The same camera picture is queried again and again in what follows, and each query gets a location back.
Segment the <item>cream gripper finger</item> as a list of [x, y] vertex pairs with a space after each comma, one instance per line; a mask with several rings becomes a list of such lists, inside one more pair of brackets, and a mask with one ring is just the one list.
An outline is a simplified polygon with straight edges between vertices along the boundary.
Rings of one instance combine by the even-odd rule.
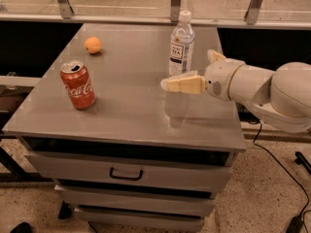
[[218, 60], [225, 60], [225, 56], [215, 50], [207, 50], [207, 57], [210, 63]]
[[167, 92], [201, 94], [205, 90], [206, 81], [196, 71], [163, 79], [160, 86]]

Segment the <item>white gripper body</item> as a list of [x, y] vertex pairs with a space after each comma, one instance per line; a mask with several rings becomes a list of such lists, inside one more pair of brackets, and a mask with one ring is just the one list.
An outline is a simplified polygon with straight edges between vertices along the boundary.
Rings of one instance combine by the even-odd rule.
[[205, 71], [206, 90], [218, 99], [229, 100], [229, 87], [236, 71], [245, 64], [244, 61], [231, 58], [211, 63]]

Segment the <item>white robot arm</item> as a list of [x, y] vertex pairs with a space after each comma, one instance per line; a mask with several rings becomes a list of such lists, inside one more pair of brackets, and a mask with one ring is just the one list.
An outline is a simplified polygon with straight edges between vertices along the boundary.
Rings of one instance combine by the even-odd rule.
[[161, 81], [168, 92], [200, 94], [234, 101], [251, 114], [289, 133], [311, 130], [311, 65], [290, 62], [272, 71], [208, 50], [204, 75], [188, 71]]

